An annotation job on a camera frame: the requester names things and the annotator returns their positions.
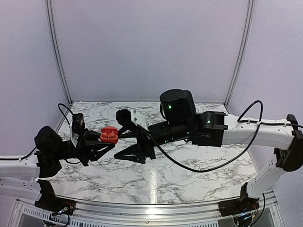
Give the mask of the red round cap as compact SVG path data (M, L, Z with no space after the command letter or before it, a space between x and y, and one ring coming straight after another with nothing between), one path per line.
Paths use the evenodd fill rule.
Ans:
M118 143L118 129L113 126L101 129L100 140L105 143Z

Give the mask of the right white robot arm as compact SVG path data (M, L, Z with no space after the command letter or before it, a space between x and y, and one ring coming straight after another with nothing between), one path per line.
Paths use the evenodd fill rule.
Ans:
M262 170L241 187L234 207L244 212L261 194L287 172L303 165L303 132L294 115L281 120L251 119L224 112L197 113L188 90L171 89L160 95L163 122L148 125L144 115L123 109L116 113L121 125L120 138L136 138L137 143L115 154L115 159L145 163L155 159L155 148L185 140L197 146L220 147L245 144L274 148L274 154Z

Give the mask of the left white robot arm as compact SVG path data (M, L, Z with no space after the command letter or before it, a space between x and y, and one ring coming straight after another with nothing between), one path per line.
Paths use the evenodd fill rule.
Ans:
M50 192L43 192L49 182L45 178L55 176L62 168L60 161L77 159L87 166L97 161L118 142L118 130L107 126L100 133L82 129L64 141L50 126L43 127L35 137L36 148L24 157L0 159L0 193L41 202L49 210L56 210L60 200Z

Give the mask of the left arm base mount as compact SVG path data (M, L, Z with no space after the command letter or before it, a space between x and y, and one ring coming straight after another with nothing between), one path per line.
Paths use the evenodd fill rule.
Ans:
M44 210L58 213L64 208L64 214L72 215L74 212L75 201L58 197L49 181L38 180L40 189L38 190L38 198L35 201L35 206Z

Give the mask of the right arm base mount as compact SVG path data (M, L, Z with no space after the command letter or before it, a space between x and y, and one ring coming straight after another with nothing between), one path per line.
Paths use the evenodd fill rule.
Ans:
M241 193L239 198L229 199L218 203L219 212L222 217L236 215L239 213L244 213L259 208L259 199L249 197L247 193L247 185L248 183L245 183L241 187Z

